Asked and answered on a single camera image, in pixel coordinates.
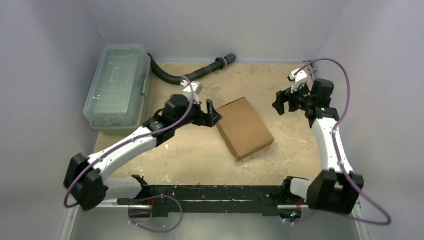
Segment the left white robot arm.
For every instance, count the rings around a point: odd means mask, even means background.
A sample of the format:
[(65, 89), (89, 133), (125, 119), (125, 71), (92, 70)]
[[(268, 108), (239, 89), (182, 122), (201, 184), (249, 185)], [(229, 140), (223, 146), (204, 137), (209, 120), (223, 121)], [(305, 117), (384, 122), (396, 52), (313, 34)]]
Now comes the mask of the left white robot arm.
[(80, 206), (85, 211), (97, 207), (110, 191), (107, 179), (125, 164), (167, 142), (181, 127), (193, 124), (213, 128), (223, 117), (212, 100), (207, 99), (206, 106), (207, 111), (203, 112), (201, 103), (174, 94), (164, 108), (123, 140), (89, 156), (74, 155), (63, 181), (67, 190), (63, 205), (66, 208)]

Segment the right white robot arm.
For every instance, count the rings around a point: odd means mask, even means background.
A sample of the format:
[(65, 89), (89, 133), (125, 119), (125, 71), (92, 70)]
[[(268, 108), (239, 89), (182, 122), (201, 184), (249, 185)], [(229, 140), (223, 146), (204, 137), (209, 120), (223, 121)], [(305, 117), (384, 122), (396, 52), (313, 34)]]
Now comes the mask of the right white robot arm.
[(321, 172), (314, 180), (288, 176), (282, 183), (280, 196), (288, 204), (303, 199), (310, 209), (348, 215), (359, 198), (350, 181), (362, 189), (364, 178), (354, 173), (343, 145), (334, 144), (334, 140), (340, 140), (336, 126), (340, 118), (338, 111), (330, 106), (333, 90), (333, 82), (317, 79), (312, 88), (302, 82), (276, 93), (272, 107), (279, 115), (285, 113), (285, 104), (290, 113), (304, 111), (315, 135), (321, 162)]

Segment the brown cardboard box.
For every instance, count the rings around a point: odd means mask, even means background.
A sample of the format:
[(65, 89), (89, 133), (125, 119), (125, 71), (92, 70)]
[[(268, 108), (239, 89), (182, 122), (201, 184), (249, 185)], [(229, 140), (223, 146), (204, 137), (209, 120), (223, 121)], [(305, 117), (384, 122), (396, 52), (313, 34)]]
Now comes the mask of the brown cardboard box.
[(217, 112), (222, 119), (216, 127), (236, 161), (241, 161), (274, 142), (271, 132), (246, 97), (219, 107)]

